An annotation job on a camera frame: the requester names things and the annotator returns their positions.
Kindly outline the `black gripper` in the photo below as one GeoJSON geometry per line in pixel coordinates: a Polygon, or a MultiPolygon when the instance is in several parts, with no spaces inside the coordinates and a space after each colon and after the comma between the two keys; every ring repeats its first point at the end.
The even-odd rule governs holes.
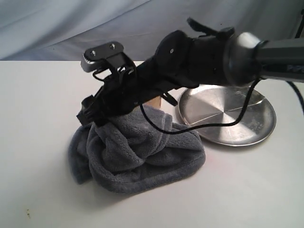
{"type": "Polygon", "coordinates": [[[92,59],[90,63],[92,72],[109,69],[111,74],[94,96],[81,102],[76,117],[82,125],[128,114],[170,90],[199,85],[190,78],[184,57],[151,57],[137,67],[128,57],[92,59]]]}

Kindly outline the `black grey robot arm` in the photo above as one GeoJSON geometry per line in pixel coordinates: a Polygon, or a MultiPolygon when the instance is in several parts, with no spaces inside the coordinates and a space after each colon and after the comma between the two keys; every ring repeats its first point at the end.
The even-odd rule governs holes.
{"type": "Polygon", "coordinates": [[[138,66],[121,43],[111,41],[87,49],[81,67],[94,74],[111,72],[98,92],[82,101],[77,115],[82,125],[104,125],[156,97],[176,105],[169,92],[182,87],[245,87],[258,78],[303,82],[304,41],[261,41],[247,32],[236,35],[233,28],[190,38],[177,30],[138,66]]]}

